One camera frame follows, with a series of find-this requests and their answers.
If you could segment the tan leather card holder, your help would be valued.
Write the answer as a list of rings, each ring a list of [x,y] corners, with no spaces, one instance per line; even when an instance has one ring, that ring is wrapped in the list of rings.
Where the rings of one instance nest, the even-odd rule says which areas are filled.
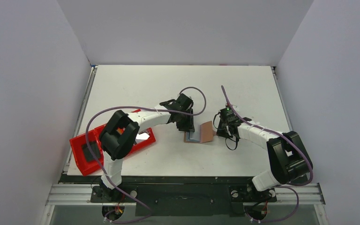
[[[216,131],[213,129],[213,121],[207,121],[196,128],[194,132],[184,133],[185,143],[208,143],[212,142]]]

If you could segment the silver mirrored card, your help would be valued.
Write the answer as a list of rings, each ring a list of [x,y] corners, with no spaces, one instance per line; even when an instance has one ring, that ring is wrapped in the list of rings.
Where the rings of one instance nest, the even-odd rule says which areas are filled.
[[[135,145],[140,144],[150,138],[150,132],[148,130],[144,130],[141,133],[138,133],[135,138]]]

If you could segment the red three-compartment bin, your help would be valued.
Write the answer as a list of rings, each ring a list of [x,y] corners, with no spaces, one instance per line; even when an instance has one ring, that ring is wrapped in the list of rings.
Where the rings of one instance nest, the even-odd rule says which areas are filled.
[[[105,124],[89,131],[88,139],[92,151],[89,151],[87,147],[85,134],[78,135],[69,140],[76,167],[82,176],[91,175],[101,169],[97,161],[93,158],[92,153],[96,155],[100,163],[104,163],[103,150],[98,139],[104,127]],[[131,155],[136,154],[149,146],[152,146],[156,142],[152,128],[148,128],[146,130],[150,132],[150,138],[144,142],[141,142],[140,144],[135,145],[134,143],[131,151],[127,154],[127,157],[130,157]]]

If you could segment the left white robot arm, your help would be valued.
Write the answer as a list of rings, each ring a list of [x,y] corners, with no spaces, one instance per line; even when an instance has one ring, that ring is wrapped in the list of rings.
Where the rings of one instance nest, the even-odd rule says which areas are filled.
[[[99,135],[104,153],[101,189],[108,195],[113,195],[116,186],[121,184],[123,159],[132,150],[140,132],[170,123],[174,123],[181,132],[193,132],[193,105],[190,97],[180,94],[177,99],[161,102],[152,109],[140,109],[129,113],[117,110]]]

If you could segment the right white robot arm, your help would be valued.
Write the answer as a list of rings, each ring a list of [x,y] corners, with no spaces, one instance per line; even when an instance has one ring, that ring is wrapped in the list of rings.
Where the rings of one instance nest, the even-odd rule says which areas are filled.
[[[268,153],[270,168],[252,178],[252,189],[262,192],[275,186],[290,184],[312,171],[312,162],[298,133],[281,133],[265,128],[250,118],[240,118],[225,107],[218,112],[220,118],[217,135],[250,141]]]

